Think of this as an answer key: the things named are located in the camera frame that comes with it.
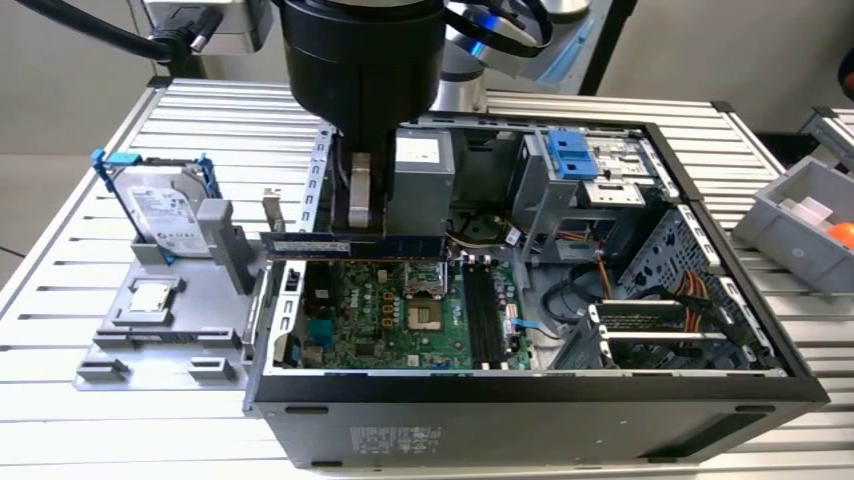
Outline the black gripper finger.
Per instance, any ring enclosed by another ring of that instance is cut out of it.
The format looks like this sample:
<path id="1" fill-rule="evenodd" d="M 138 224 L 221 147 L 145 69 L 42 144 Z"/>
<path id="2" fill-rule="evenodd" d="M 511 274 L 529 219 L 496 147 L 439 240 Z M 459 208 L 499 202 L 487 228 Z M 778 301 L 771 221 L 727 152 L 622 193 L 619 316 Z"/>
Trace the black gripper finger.
<path id="1" fill-rule="evenodd" d="M 393 190 L 392 153 L 392 150 L 335 151 L 331 200 L 335 235 L 345 238 L 381 238 L 385 235 L 387 206 Z"/>

